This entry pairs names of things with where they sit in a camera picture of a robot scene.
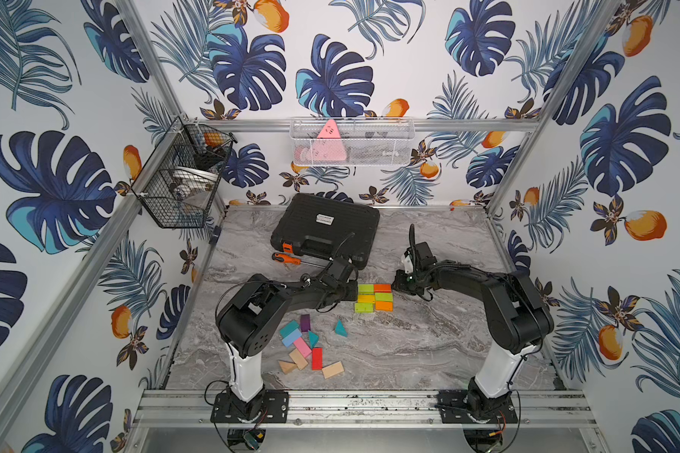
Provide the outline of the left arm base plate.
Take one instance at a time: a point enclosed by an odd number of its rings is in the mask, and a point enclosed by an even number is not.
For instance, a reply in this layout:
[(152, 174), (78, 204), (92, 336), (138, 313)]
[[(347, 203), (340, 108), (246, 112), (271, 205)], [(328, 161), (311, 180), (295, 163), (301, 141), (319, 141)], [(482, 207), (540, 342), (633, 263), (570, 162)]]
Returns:
[(211, 422), (215, 424), (284, 424), (289, 409), (289, 392), (260, 390), (251, 401), (238, 398), (232, 390), (215, 397)]

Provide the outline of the orange rectangular block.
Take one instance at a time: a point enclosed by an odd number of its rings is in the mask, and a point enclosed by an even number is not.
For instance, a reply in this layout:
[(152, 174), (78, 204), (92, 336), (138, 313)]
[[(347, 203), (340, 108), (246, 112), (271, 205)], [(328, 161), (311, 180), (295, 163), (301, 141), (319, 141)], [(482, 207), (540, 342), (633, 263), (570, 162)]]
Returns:
[(376, 301), (374, 304), (375, 311), (385, 311), (391, 313), (394, 311), (394, 304), (391, 301)]

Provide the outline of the light green narrow block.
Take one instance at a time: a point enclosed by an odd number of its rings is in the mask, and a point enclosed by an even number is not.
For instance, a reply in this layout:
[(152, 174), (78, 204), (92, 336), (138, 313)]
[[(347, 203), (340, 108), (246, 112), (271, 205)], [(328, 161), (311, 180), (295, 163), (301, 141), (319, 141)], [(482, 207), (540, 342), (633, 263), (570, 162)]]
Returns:
[(374, 294), (376, 301), (392, 302), (394, 300), (393, 294), (391, 293), (376, 293)]

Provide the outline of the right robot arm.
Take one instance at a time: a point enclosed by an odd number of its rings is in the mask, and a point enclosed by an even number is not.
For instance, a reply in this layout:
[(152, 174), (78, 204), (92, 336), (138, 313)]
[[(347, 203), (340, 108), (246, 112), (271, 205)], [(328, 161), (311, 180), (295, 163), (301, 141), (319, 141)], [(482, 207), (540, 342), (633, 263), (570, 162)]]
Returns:
[(482, 302), (492, 338), (487, 358), (468, 385), (468, 405), (497, 403), (511, 392), (513, 377), (526, 356), (538, 352), (553, 332), (553, 317), (524, 271), (492, 273), (453, 260), (438, 260), (428, 243), (410, 240), (402, 269), (392, 283), (396, 292), (433, 299), (436, 290), (452, 291)]

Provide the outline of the yellow block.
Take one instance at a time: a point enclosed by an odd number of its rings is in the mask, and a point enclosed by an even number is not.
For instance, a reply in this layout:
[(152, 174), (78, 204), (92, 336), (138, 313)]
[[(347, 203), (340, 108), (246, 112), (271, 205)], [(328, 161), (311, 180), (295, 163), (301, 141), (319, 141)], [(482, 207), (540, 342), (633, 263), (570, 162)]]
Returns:
[(358, 303), (368, 303), (368, 304), (374, 304), (375, 303), (375, 296), (373, 294), (359, 294)]

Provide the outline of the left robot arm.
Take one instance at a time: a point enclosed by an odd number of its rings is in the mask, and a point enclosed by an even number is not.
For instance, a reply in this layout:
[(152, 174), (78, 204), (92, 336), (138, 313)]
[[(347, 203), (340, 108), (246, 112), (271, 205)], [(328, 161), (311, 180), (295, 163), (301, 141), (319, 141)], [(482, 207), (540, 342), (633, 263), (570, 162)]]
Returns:
[(215, 314), (221, 340), (228, 347), (230, 397), (242, 409), (259, 404), (266, 387), (262, 353), (283, 317), (292, 311), (332, 309), (358, 297), (358, 269), (350, 260), (330, 260), (298, 281), (278, 281), (255, 274)]

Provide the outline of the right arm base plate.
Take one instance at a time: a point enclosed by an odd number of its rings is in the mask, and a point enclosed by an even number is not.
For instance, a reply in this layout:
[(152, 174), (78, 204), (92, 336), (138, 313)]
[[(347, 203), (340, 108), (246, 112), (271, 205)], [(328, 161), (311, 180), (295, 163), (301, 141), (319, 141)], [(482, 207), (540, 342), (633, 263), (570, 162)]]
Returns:
[(440, 391), (436, 409), (443, 424), (503, 425), (519, 421), (511, 394), (487, 398), (477, 390)]

